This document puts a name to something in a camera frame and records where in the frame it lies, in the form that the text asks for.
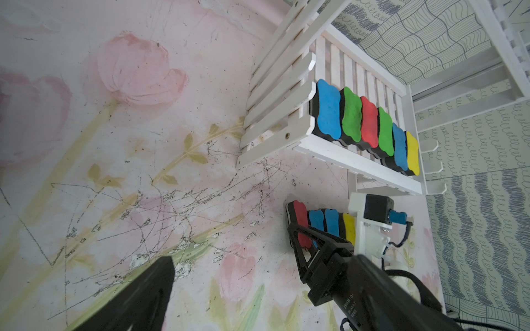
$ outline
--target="blue connector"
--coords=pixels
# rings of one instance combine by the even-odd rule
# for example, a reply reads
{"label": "blue connector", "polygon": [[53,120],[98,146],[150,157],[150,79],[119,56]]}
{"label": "blue connector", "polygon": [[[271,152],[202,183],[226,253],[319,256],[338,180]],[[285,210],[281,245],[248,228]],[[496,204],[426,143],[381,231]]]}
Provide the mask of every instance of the blue connector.
{"label": "blue connector", "polygon": [[407,225],[407,213],[390,210],[388,213],[388,220],[392,223]]}

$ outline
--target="patterned wallpaper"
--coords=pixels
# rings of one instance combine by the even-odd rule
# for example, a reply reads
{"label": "patterned wallpaper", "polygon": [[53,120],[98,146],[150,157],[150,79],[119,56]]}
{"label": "patterned wallpaper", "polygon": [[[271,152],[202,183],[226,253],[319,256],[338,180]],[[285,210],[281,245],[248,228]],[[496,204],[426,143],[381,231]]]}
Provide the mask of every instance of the patterned wallpaper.
{"label": "patterned wallpaper", "polygon": [[[509,88],[507,81],[417,114],[422,119]],[[444,170],[427,197],[444,294],[530,316],[530,101],[425,131]]]}

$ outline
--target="pink tulip painting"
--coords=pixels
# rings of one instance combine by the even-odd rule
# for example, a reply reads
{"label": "pink tulip painting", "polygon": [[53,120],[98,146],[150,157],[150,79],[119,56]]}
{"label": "pink tulip painting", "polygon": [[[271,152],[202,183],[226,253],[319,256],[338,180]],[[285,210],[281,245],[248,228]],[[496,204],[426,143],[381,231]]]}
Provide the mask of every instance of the pink tulip painting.
{"label": "pink tulip painting", "polygon": [[35,159],[60,141],[72,94],[54,76],[0,71],[0,167]]}
{"label": "pink tulip painting", "polygon": [[170,68],[164,47],[130,32],[100,48],[98,72],[113,97],[132,105],[173,103],[188,83],[185,72]]}
{"label": "pink tulip painting", "polygon": [[238,302],[249,294],[252,287],[256,266],[255,249],[234,243],[227,251],[231,254],[223,259],[217,282],[223,298]]}

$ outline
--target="red eraser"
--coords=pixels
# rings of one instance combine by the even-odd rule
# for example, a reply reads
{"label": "red eraser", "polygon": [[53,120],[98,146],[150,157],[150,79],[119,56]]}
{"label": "red eraser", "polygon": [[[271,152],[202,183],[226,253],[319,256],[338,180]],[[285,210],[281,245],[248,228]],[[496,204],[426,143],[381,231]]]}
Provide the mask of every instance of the red eraser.
{"label": "red eraser", "polygon": [[379,138],[377,132],[377,116],[378,111],[375,104],[368,101],[365,96],[361,97],[363,103],[363,119],[361,121],[361,139],[370,144],[372,148],[379,145]]}
{"label": "red eraser", "polygon": [[[301,226],[308,227],[307,208],[305,208],[305,205],[302,202],[295,200],[293,201],[293,207],[296,213],[296,222]],[[311,239],[303,234],[298,234],[298,242],[302,248],[310,248],[312,245]]]}

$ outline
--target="pink floral wall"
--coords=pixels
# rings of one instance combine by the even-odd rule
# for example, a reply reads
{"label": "pink floral wall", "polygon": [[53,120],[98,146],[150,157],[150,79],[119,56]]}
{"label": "pink floral wall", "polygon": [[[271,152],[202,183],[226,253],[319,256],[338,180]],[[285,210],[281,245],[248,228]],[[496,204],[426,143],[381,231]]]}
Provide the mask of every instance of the pink floral wall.
{"label": "pink floral wall", "polygon": [[73,329],[169,255],[166,330],[338,330],[298,279],[284,207],[345,211],[344,169],[288,151],[235,169],[253,57],[287,10],[0,6],[0,329]]}

